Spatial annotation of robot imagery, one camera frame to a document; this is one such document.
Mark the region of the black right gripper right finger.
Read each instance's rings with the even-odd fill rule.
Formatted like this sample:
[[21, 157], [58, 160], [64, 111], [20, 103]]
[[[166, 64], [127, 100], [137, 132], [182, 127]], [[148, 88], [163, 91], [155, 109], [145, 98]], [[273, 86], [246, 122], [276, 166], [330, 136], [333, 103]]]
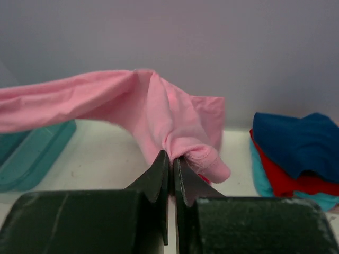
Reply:
[[196, 174], [183, 156], [174, 160], [173, 192], [177, 253], [201, 253], [197, 200], [224, 195]]

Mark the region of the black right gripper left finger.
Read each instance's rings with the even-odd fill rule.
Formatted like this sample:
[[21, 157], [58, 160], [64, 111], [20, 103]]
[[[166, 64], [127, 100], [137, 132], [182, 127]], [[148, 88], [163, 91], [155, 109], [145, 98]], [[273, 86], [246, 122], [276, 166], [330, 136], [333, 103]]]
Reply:
[[165, 246], [168, 245], [169, 161], [166, 151], [161, 150], [152, 165], [126, 187], [128, 190], [139, 191], [145, 195], [155, 212], [153, 221], [160, 229]]

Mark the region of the pink t-shirt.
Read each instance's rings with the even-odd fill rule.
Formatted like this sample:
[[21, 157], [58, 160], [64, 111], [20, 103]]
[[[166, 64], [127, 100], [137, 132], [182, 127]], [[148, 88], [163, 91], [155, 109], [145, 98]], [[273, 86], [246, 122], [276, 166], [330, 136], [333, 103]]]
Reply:
[[164, 150], [170, 161], [184, 157], [213, 183], [230, 176], [219, 154], [224, 98], [189, 95], [153, 70], [96, 71], [1, 89], [2, 133], [71, 119], [106, 121], [126, 129], [149, 164]]

